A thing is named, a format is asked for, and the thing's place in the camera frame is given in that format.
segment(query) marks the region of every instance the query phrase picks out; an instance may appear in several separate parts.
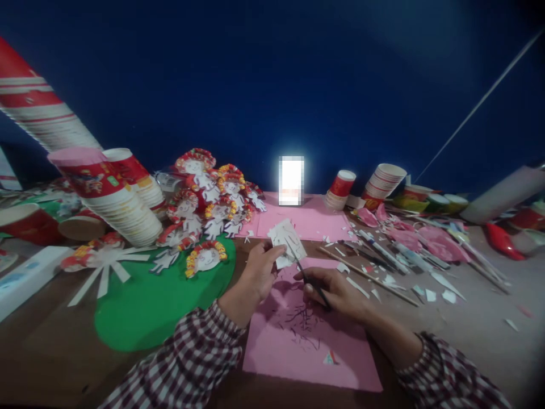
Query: plaid shirt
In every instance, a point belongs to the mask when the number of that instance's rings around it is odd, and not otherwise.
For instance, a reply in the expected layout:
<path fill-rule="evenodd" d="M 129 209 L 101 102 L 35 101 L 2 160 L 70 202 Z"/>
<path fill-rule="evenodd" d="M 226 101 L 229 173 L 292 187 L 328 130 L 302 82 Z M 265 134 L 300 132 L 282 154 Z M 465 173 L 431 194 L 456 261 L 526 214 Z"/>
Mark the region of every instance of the plaid shirt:
<path fill-rule="evenodd" d="M 243 329 L 217 303 L 182 318 L 174 335 L 139 362 L 100 406 L 113 408 L 202 408 L 212 391 L 237 366 Z M 510 408 L 509 403 L 464 354 L 422 333 L 422 356 L 398 371 L 402 387 L 418 408 Z"/>

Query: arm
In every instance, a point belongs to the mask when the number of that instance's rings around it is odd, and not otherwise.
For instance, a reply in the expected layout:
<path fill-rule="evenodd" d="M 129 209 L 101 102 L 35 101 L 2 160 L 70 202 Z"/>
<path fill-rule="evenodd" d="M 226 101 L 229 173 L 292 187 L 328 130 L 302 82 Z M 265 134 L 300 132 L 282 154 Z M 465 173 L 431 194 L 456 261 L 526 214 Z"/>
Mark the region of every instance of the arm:
<path fill-rule="evenodd" d="M 333 309 L 365 326 L 417 407 L 511 407 L 501 391 L 464 354 L 434 335 L 415 335 L 376 311 L 340 272 L 311 268 L 305 273 L 323 282 L 324 294 Z M 302 277 L 301 273 L 295 275 L 296 279 Z M 304 291 L 311 300 L 322 302 L 311 286 L 305 285 Z"/>
<path fill-rule="evenodd" d="M 174 334 L 139 362 L 100 406 L 110 408 L 203 407 L 242 355 L 238 339 L 269 294 L 284 246 L 250 251 L 238 282 L 210 308 L 183 317 Z"/>

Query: white cable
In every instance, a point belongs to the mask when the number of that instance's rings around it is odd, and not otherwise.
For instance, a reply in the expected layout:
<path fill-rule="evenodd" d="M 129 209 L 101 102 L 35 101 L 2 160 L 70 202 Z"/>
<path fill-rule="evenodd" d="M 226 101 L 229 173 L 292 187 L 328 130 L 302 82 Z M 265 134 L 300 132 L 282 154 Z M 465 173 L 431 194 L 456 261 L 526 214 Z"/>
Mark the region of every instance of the white cable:
<path fill-rule="evenodd" d="M 504 72 L 500 75 L 500 77 L 495 81 L 495 83 L 490 87 L 488 92 L 484 94 L 484 96 L 481 98 L 479 103 L 475 105 L 475 107 L 471 110 L 469 115 L 466 116 L 466 118 L 462 121 L 460 126 L 454 131 L 454 133 L 451 135 L 451 137 L 445 142 L 443 147 L 437 152 L 437 154 L 433 157 L 433 159 L 428 163 L 428 165 L 424 168 L 424 170 L 418 175 L 415 182 L 418 182 L 418 179 L 424 174 L 424 172 L 427 171 L 427 169 L 431 166 L 431 164 L 437 159 L 437 157 L 443 152 L 443 150 L 447 147 L 448 144 L 450 144 L 451 140 L 460 132 L 460 130 L 463 128 L 463 126 L 466 124 L 466 122 L 469 121 L 469 119 L 473 116 L 475 111 L 479 109 L 479 107 L 483 104 L 484 101 L 488 98 L 490 94 L 492 94 L 492 91 L 496 89 L 496 87 L 500 84 L 500 82 L 505 78 L 505 76 L 511 71 L 511 69 L 515 66 L 515 64 L 522 58 L 524 54 L 526 54 L 526 51 L 530 49 L 530 47 L 537 41 L 537 39 L 540 37 L 541 34 L 543 34 L 543 31 L 545 31 L 545 28 L 542 28 L 528 43 L 522 48 L 522 50 L 517 54 L 517 56 L 511 61 L 511 63 L 507 66 L 507 68 L 504 70 Z"/>

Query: blue wall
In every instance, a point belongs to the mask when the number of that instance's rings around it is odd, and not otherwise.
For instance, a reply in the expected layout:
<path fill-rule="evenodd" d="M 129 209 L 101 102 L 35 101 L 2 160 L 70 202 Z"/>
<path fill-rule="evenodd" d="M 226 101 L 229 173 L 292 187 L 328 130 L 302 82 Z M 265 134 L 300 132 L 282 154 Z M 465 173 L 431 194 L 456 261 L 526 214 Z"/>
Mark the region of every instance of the blue wall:
<path fill-rule="evenodd" d="M 105 148 L 156 170 L 202 147 L 265 189 L 279 155 L 304 155 L 313 193 L 339 168 L 355 193 L 383 161 L 419 174 L 541 23 L 503 1 L 135 3 L 6 2 L 0 35 Z M 419 183 L 478 192 L 545 152 L 544 45 Z M 4 115 L 0 143 L 55 174 Z"/>

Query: white box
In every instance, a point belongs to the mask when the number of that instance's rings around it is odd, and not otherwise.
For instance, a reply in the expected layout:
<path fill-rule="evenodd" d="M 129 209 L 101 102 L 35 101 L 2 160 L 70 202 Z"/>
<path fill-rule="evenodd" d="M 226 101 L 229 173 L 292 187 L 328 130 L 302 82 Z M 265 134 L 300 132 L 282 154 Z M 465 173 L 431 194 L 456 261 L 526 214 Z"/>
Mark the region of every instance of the white box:
<path fill-rule="evenodd" d="M 69 247 L 49 246 L 0 279 L 0 322 L 60 271 L 61 261 L 74 253 Z"/>

